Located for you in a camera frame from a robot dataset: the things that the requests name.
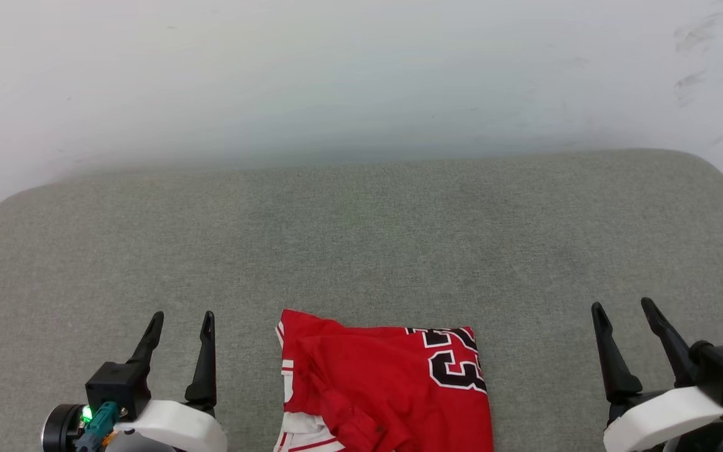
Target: smudge mark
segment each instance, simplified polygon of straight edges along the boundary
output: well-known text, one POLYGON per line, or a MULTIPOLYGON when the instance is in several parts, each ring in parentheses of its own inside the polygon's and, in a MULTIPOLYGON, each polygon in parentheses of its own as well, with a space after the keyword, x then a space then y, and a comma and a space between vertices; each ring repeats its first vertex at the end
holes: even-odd
POLYGON ((563 68, 571 68, 571 69, 578 69, 578 68, 584 68, 585 66, 588 66, 588 64, 591 63, 590 60, 577 56, 576 58, 567 58, 565 60, 557 60, 557 64, 562 66, 563 68))
POLYGON ((721 26, 723 26, 723 13, 715 13, 701 18, 696 23, 678 28, 674 31, 677 53, 689 53, 696 49, 705 51, 719 34, 721 26))
POLYGON ((715 146, 718 143, 721 143, 721 141, 723 141, 723 135, 719 135, 718 137, 715 137, 715 140, 711 141, 710 146, 708 146, 708 147, 715 146))
POLYGON ((700 83, 705 81, 705 71, 694 72, 674 85, 674 95, 680 107, 691 105, 700 83))

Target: gray cushion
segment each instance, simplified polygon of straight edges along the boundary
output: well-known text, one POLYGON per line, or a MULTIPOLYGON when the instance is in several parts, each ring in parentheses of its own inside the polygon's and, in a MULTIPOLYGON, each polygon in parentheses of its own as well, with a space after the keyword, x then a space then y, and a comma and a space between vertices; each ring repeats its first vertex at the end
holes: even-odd
POLYGON ((217 418, 230 450, 281 422, 281 309, 351 326, 477 334, 496 448, 600 450, 590 305, 646 389, 672 386, 640 298, 688 341, 723 343, 723 176, 686 154, 133 175, 0 204, 0 450, 39 450, 46 414, 85 401, 153 311, 149 378, 183 400, 216 314, 217 418))

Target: white wall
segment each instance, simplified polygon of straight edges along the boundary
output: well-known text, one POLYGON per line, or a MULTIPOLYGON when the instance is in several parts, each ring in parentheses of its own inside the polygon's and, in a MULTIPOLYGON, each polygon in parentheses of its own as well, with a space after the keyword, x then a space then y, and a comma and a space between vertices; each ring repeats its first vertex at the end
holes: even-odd
POLYGON ((723 0, 0 0, 0 200, 147 166, 629 146, 723 171, 723 0))

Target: teal connector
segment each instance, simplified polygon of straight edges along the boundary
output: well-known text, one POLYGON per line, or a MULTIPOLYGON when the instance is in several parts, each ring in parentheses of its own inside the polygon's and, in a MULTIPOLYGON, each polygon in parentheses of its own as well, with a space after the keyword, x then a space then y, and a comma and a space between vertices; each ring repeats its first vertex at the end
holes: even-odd
POLYGON ((106 402, 97 409, 93 419, 86 425, 85 433, 74 443, 77 452, 100 452, 102 440, 113 431, 119 420, 119 407, 113 402, 106 402))

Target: red jersey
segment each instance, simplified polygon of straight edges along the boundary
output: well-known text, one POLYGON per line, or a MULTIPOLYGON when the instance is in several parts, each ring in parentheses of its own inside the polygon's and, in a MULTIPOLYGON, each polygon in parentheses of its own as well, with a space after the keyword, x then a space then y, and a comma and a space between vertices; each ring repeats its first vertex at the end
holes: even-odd
POLYGON ((278 334, 284 412, 320 416, 347 450, 493 451, 470 328, 347 328, 287 309, 278 334))

